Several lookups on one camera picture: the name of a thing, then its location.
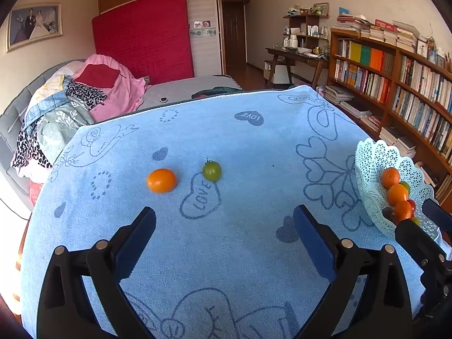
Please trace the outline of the orange tomato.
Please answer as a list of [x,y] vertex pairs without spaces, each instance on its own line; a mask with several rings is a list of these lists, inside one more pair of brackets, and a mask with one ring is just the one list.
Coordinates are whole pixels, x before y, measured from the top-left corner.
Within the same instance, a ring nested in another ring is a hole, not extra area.
[[172,191],[178,181],[173,171],[167,168],[159,168],[148,174],[146,184],[150,191],[158,194]]

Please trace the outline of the green tomato with stem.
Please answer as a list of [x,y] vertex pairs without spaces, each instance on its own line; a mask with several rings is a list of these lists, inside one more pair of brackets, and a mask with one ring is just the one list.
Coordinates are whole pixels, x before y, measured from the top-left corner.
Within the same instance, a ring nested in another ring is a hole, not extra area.
[[210,182],[217,182],[221,179],[222,168],[219,163],[211,160],[207,160],[202,169],[204,178]]

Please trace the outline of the yellow-green tomato in basket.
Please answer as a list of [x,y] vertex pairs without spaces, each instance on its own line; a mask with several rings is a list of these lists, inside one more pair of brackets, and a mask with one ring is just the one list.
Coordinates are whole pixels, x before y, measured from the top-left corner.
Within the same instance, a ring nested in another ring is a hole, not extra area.
[[415,223],[416,225],[418,225],[418,226],[421,225],[421,221],[419,220],[418,217],[412,217],[412,218],[411,218],[411,221],[412,221],[413,223]]

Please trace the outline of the red cherry tomato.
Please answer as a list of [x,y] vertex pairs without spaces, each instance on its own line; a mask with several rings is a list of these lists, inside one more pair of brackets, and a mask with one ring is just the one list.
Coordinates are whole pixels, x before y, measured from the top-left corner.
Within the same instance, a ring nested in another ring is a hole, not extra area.
[[414,212],[415,212],[415,210],[416,210],[416,204],[415,204],[415,202],[414,202],[412,199],[408,199],[407,201],[408,201],[408,203],[411,205],[411,211],[412,211],[412,213],[414,214]]

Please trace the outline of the orange mandarin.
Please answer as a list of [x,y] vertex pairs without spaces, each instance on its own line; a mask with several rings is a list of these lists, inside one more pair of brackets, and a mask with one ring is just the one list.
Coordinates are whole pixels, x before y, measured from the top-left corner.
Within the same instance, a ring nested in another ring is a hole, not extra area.
[[412,218],[413,210],[408,201],[399,201],[393,208],[396,223]]
[[391,206],[395,206],[399,201],[406,201],[408,196],[407,190],[400,184],[392,186],[387,192],[387,200]]
[[383,188],[389,190],[400,182],[399,171],[394,167],[386,168],[381,174],[380,182]]

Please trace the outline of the middle orange mandarin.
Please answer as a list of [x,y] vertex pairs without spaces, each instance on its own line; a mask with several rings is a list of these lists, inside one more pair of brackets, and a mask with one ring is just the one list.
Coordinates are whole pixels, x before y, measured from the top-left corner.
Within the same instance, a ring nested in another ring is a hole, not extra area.
[[406,201],[408,196],[407,190],[400,184],[392,186],[387,192],[387,200],[391,206],[395,206],[399,201]]

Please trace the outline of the top orange mandarin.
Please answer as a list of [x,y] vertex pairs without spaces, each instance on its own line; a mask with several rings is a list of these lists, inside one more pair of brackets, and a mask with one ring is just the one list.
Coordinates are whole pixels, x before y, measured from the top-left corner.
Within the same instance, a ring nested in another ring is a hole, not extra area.
[[394,167],[386,168],[381,174],[380,182],[383,188],[389,190],[400,182],[399,171]]

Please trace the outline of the white lattice fruit basket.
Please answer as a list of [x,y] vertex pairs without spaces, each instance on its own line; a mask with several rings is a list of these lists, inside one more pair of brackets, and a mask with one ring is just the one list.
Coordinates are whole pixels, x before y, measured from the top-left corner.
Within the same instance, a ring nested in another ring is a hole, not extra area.
[[411,158],[395,146],[371,138],[355,149],[358,192],[371,221],[387,237],[395,237],[396,223],[411,217],[435,242],[440,228],[422,211],[424,201],[434,201],[434,188]]

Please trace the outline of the wooden bookshelf with books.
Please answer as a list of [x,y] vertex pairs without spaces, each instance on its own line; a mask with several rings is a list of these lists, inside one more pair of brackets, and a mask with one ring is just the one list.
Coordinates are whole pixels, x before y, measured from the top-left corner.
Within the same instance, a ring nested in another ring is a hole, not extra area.
[[433,40],[399,21],[341,14],[330,29],[327,83],[353,93],[376,120],[375,138],[421,163],[443,208],[451,208],[451,72],[428,59]]

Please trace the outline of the light blue towel cloth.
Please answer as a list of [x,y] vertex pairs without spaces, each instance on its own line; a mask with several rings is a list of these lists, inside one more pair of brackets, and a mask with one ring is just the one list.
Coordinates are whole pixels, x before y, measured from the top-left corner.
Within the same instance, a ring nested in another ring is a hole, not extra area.
[[[152,338],[298,338],[329,285],[294,227],[294,210],[304,205],[340,239],[364,249],[393,246],[412,338],[450,337],[451,324],[414,324],[423,271],[366,212],[355,175],[355,149],[366,138],[307,86],[213,96],[80,128],[31,216],[21,268],[24,329],[38,338],[55,248],[110,240],[150,207],[156,229],[119,285]],[[207,160],[220,164],[219,181],[204,178]],[[148,174],[159,168],[175,173],[172,191],[148,188]]]

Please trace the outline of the pink blanket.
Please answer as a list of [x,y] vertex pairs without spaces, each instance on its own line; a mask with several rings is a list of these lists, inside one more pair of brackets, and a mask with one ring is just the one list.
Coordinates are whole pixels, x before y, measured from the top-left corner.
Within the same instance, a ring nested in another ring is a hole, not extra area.
[[89,56],[84,66],[73,76],[76,79],[88,64],[105,64],[120,71],[111,89],[100,89],[107,96],[102,104],[90,110],[96,123],[136,111],[143,103],[143,96],[147,89],[144,77],[135,78],[131,71],[112,57],[93,54]]

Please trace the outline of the small wooden desk shelf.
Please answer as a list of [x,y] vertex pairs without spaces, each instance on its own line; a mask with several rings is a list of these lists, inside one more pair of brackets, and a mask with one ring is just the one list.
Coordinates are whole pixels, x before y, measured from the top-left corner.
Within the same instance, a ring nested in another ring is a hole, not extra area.
[[283,18],[286,19],[283,32],[286,41],[295,37],[299,47],[310,49],[329,45],[329,29],[326,26],[328,2],[316,3],[310,8],[294,5],[288,8]]

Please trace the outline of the red upright mattress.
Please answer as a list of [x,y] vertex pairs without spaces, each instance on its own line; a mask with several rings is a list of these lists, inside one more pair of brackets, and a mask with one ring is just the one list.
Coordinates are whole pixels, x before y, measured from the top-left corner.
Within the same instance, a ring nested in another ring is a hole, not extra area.
[[193,78],[186,0],[136,0],[92,20],[97,54],[152,85]]

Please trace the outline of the framed wedding photo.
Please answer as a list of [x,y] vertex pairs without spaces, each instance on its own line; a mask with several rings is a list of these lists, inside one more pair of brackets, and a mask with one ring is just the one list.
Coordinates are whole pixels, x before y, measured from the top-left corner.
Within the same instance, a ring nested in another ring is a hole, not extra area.
[[63,35],[60,3],[28,4],[8,16],[6,51]]

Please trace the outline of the dark wooden door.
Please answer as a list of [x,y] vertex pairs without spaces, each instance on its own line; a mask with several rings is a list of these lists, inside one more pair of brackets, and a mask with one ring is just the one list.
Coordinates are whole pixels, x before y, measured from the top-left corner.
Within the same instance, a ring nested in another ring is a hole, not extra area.
[[250,0],[221,0],[226,72],[243,69],[247,62],[245,6]]

